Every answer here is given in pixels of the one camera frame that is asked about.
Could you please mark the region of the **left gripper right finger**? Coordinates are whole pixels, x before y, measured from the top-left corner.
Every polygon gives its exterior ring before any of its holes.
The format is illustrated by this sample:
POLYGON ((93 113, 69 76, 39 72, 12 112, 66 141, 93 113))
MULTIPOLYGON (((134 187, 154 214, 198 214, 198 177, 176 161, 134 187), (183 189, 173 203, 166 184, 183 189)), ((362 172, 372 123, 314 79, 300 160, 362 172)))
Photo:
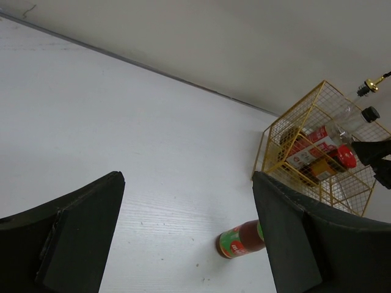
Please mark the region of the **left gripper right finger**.
POLYGON ((255 172, 277 292, 389 292, 390 225, 338 210, 255 172))

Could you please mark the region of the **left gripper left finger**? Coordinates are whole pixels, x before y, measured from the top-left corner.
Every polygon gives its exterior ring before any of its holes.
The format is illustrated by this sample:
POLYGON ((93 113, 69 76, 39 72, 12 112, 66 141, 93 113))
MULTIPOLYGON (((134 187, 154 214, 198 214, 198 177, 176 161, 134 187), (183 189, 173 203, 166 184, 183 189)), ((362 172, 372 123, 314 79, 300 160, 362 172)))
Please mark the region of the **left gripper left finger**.
POLYGON ((98 292, 125 179, 110 172, 1 219, 1 292, 98 292))

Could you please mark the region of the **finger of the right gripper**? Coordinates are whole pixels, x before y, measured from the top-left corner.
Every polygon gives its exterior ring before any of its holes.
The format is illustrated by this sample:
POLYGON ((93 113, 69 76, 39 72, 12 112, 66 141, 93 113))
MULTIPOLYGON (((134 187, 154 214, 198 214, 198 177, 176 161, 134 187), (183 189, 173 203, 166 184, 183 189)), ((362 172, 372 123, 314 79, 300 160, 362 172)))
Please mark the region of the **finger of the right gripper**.
POLYGON ((375 173, 374 177, 386 189, 391 189, 391 161, 387 159, 380 159, 371 167, 375 173))
POLYGON ((351 144, 360 162, 367 166, 390 155, 390 140, 378 142, 353 142, 351 144))

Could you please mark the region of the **red lid chili sauce jar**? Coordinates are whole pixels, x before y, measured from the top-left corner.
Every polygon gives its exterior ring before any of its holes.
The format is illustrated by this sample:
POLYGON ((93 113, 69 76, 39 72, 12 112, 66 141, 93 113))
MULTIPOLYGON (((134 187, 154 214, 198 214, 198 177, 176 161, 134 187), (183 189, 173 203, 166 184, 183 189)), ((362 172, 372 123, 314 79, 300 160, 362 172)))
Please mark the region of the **red lid chili sauce jar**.
POLYGON ((347 145, 341 145, 310 165, 310 174, 320 182, 357 166, 357 160, 347 145))

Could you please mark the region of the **black cap vinegar bottle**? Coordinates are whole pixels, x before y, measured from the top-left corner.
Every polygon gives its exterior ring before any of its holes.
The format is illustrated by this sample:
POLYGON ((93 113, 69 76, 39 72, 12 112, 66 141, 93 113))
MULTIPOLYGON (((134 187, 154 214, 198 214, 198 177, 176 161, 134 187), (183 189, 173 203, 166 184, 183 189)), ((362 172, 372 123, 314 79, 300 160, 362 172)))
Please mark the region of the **black cap vinegar bottle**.
POLYGON ((350 144, 356 131, 379 118, 380 114, 373 106, 364 110, 347 107, 325 125, 305 137, 298 138, 286 161, 299 170, 338 147, 350 144))

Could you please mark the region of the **clear oil bottle gold spout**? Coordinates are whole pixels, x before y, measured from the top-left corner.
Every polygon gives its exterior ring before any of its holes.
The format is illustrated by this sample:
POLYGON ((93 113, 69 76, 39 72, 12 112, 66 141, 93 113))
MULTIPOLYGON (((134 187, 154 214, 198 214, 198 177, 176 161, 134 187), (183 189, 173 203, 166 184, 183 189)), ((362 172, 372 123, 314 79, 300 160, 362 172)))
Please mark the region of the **clear oil bottle gold spout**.
POLYGON ((271 134, 275 135, 282 147, 287 149, 292 139, 304 137, 317 130, 344 112, 347 107, 362 110, 357 102, 375 94, 378 91, 378 84, 389 76, 390 73, 386 73, 374 81, 367 79, 348 96, 343 95, 329 82, 322 81, 280 116, 271 134))

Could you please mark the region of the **yellow cap sauce bottle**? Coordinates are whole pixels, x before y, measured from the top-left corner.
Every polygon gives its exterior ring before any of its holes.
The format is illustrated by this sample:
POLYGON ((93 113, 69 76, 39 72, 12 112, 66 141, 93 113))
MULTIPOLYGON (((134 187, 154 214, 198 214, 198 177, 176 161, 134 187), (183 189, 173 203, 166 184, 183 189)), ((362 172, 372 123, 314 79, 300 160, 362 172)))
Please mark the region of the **yellow cap sauce bottle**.
POLYGON ((229 229, 215 240, 216 250, 226 259, 257 252, 266 247, 259 220, 252 220, 229 229))

